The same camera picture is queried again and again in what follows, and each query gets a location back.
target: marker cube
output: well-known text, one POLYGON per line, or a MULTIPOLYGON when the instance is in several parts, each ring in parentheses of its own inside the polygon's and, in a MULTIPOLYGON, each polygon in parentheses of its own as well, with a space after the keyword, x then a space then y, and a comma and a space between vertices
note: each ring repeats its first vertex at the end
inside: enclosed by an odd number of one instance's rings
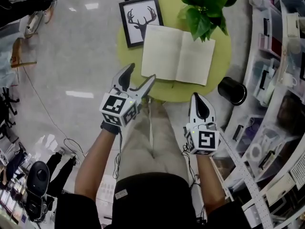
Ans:
POLYGON ((191 154, 209 155, 215 152, 219 144, 219 131, 190 129, 185 138, 191 154))
POLYGON ((136 100, 116 94, 105 93, 100 111, 105 122, 125 127, 137 115, 136 100))

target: book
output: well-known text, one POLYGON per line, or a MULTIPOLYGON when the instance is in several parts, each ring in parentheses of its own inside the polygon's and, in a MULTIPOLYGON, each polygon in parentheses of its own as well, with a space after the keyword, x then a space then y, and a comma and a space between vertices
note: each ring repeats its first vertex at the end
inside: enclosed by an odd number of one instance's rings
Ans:
POLYGON ((141 75, 206 85, 215 40, 193 41, 189 32, 147 25, 141 75))

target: shoe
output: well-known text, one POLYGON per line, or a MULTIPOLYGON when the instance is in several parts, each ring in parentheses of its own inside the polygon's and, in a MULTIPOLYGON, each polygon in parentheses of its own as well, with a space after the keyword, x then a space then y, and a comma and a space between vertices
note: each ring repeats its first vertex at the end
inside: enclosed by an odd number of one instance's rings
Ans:
POLYGON ((80 161, 79 161, 77 155, 74 155, 73 157, 71 157, 71 159, 73 160, 73 165, 80 164, 80 161))
POLYGON ((51 5, 43 12, 44 23, 47 24, 51 20, 54 12, 55 1, 51 3, 51 5))
POLYGON ((57 151, 61 156, 63 156, 66 153, 66 150, 64 150, 62 147, 57 151))
POLYGON ((28 20, 27 27, 25 29, 25 36, 31 35, 38 29, 39 23, 42 19, 42 12, 34 12, 28 20))

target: black cup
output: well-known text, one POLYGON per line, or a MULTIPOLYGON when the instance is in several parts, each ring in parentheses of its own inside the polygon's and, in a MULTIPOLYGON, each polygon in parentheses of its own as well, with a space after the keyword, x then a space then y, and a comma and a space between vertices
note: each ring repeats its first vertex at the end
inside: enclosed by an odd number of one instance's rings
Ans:
POLYGON ((223 78, 218 85, 218 92, 236 106, 241 105, 247 97, 247 88, 230 77, 223 78))

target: deer head print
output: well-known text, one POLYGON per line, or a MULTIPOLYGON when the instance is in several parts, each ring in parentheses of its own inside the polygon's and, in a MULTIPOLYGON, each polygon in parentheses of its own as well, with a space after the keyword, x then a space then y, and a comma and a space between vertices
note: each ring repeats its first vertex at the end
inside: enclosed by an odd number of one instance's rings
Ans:
POLYGON ((141 36, 142 36, 142 39, 144 40, 144 38, 145 38, 145 32, 146 32, 146 26, 150 23, 150 22, 152 22, 152 21, 154 21, 156 18, 157 18, 157 15, 156 15, 156 13, 155 13, 155 11, 151 8, 151 7, 149 7, 149 6, 147 6, 147 9, 148 9, 148 11, 149 11, 149 13, 151 14, 151 19, 149 20, 149 21, 147 21, 146 20, 146 18, 144 17, 144 19, 145 19, 145 23, 144 24, 140 24, 139 23, 139 20, 138 20, 138 22, 133 22, 133 18, 134 18, 134 15, 132 15, 132 10, 133 9, 131 9, 128 13, 127 13, 127 19, 128 19, 128 23, 129 24, 135 24, 135 28, 136 29, 139 29, 140 31, 141 31, 141 36))

